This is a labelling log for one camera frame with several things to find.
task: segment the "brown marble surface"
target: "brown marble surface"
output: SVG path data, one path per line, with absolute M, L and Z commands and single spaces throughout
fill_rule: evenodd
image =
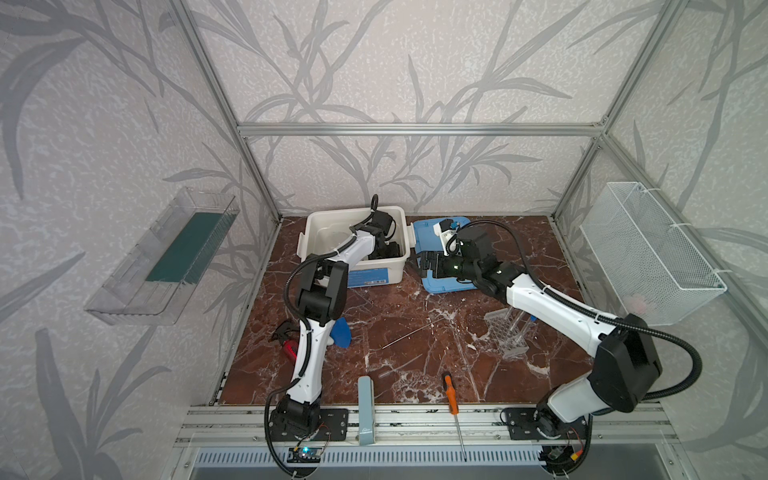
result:
M 408 222 L 423 218 L 409 217 Z M 516 229 L 541 280 L 581 299 L 546 217 L 484 218 Z M 305 222 L 303 217 L 287 217 L 283 222 L 223 388 L 222 404 L 264 404 L 269 391 L 290 381 L 293 366 L 269 338 L 288 318 L 283 286 L 299 262 L 296 244 Z M 487 228 L 498 258 L 519 263 L 507 233 Z M 356 404 L 357 379 L 363 375 L 372 378 L 377 403 L 445 402 L 444 371 L 452 373 L 462 403 L 537 402 L 551 388 L 591 368 L 586 353 L 542 322 L 534 323 L 525 336 L 528 351 L 504 360 L 483 320 L 487 312 L 504 306 L 477 290 L 427 294 L 415 269 L 413 250 L 411 254 L 401 283 L 349 290 L 344 316 L 352 330 L 352 344 L 347 349 L 328 347 L 324 404 Z M 383 348 L 410 332 L 414 333 Z

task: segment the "patterned wallpaper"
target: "patterned wallpaper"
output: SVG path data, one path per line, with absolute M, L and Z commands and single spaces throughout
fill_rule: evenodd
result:
M 588 140 L 277 137 L 252 150 L 285 214 L 362 207 L 373 194 L 408 213 L 549 214 Z
M 189 1 L 241 122 L 599 121 L 662 3 Z M 550 213 L 587 139 L 251 141 L 287 214 Z
M 689 2 L 611 132 L 764 306 L 766 7 L 765 1 Z M 605 182 L 615 180 L 624 176 L 613 158 L 599 155 L 558 221 L 590 293 L 613 310 L 618 302 L 578 226 Z M 694 387 L 662 400 L 699 477 L 763 478 L 768 352 L 722 297 L 665 329 L 694 344 L 704 360 Z M 690 361 L 669 344 L 657 348 L 664 364 L 657 386 L 668 386 Z
M 688 8 L 614 136 L 768 312 L 768 6 Z
M 4 0 L 0 45 L 0 478 L 156 478 L 273 223 L 164 2 Z M 87 314 L 181 186 L 241 206 L 182 317 Z

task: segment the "black bracket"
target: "black bracket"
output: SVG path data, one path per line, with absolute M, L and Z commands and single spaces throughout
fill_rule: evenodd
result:
M 346 440 L 346 431 L 349 426 L 348 409 L 320 409 L 321 425 L 312 437 L 305 440 L 325 442 L 330 436 L 331 442 L 343 442 Z M 295 442 L 299 440 L 294 434 L 289 432 L 290 427 L 283 422 L 275 422 L 270 426 L 270 437 L 273 442 Z
M 508 407 L 501 412 L 501 420 L 507 425 L 510 440 L 550 440 L 544 437 L 538 430 L 538 422 L 535 418 L 536 407 Z M 583 442 L 587 435 L 587 420 L 581 418 L 571 423 L 562 423 L 558 429 L 560 435 L 554 440 L 560 440 L 563 443 L 568 442 L 568 433 L 571 435 L 571 444 L 579 443 L 580 438 Z
M 442 252 L 423 251 L 419 252 L 419 276 L 421 278 L 427 277 L 427 272 L 432 271 L 434 278 L 438 277 L 438 264 L 439 258 L 442 257 Z

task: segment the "clear plastic shelf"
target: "clear plastic shelf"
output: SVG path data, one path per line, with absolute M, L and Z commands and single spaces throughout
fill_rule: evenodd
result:
M 85 310 L 110 325 L 173 325 L 240 212 L 231 194 L 183 187 Z

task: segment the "blue object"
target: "blue object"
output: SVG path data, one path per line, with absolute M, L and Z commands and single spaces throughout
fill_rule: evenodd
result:
M 352 332 L 349 331 L 349 325 L 346 324 L 346 318 L 341 317 L 333 324 L 331 338 L 335 345 L 340 346 L 343 349 L 352 343 Z
M 349 288 L 356 286 L 384 285 L 389 283 L 389 269 L 373 268 L 371 270 L 353 270 L 349 272 L 346 285 Z
M 454 220 L 451 224 L 452 228 L 460 227 L 469 223 L 469 219 L 467 217 L 432 218 L 430 220 L 419 220 L 418 222 L 413 222 L 413 233 L 416 237 L 416 253 L 423 251 L 442 252 L 442 243 L 440 243 L 440 237 L 435 235 L 433 225 L 435 225 L 435 223 L 442 222 L 446 218 Z M 463 290 L 474 290 L 477 288 L 471 283 L 460 283 L 455 278 L 433 278 L 431 270 L 427 272 L 427 277 L 422 279 L 422 284 L 424 285 L 424 289 L 430 293 L 461 292 Z

